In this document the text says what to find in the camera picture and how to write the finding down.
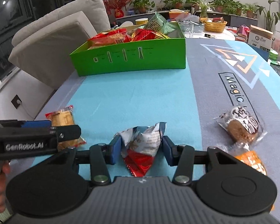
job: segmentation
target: metal screw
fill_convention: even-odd
[[[190,178],[185,175],[178,175],[175,177],[175,181],[181,184],[185,184],[190,181]]]
[[[108,177],[106,175],[96,175],[93,180],[98,183],[105,183],[108,181]]]

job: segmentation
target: gray stripe on tablecloth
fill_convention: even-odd
[[[269,177],[277,185],[279,194],[272,214],[280,220],[280,110],[260,80],[257,80],[255,86],[251,89],[230,67],[201,44],[222,47],[230,47],[230,45],[224,40],[186,39],[187,61],[199,111],[203,149],[206,150],[207,147],[212,145],[222,146],[232,143],[230,136],[214,118],[233,107],[231,101],[234,98],[229,97],[225,88],[228,83],[223,84],[222,80],[224,76],[230,76],[230,73],[233,73],[241,88],[245,91],[245,95],[255,109],[258,118],[260,118],[260,122],[265,122],[265,129],[268,134],[255,147],[255,150],[263,161]],[[242,75],[248,81],[251,81],[255,73],[250,69],[247,74],[243,73]]]

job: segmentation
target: red snack packaging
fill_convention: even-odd
[[[112,44],[121,44],[130,42],[131,38],[127,36],[127,29],[117,29],[109,33],[99,33],[88,40],[89,47],[106,46]]]
[[[168,36],[150,29],[137,29],[132,34],[132,42],[141,40],[169,39]]]
[[[166,123],[160,122],[154,126],[138,126],[116,135],[122,137],[121,155],[126,166],[135,177],[143,177],[153,164],[166,129]]]

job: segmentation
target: table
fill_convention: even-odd
[[[255,147],[278,196],[272,215],[280,221],[280,77],[250,46],[238,41],[186,39],[186,69],[130,71],[78,78],[72,75],[56,92],[37,119],[73,104],[76,123],[87,146],[108,143],[113,135],[136,125],[167,122],[165,135],[175,144],[197,150],[230,144],[229,135],[215,117],[241,101],[252,115],[265,122],[268,134]],[[230,84],[237,87],[231,93]],[[13,173],[45,159],[15,160]],[[123,161],[109,166],[111,177],[130,176]],[[169,167],[159,152],[148,176],[169,176]],[[79,173],[89,178],[89,166]],[[194,170],[199,178],[203,169]]]
[[[219,39],[219,40],[232,40],[232,41],[235,41],[235,36],[228,30],[224,30],[222,33],[216,33],[216,32],[204,32],[204,33],[193,33],[193,37],[192,38],[205,38],[205,39],[208,39],[207,37],[205,37],[204,35],[205,34],[209,34],[209,35],[214,35],[216,36],[216,39]],[[190,35],[188,34],[185,34],[185,37],[186,38],[189,38]]]

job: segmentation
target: green box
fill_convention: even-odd
[[[177,22],[170,39],[155,39],[90,49],[84,43],[70,54],[79,76],[110,72],[186,68],[186,42]]]

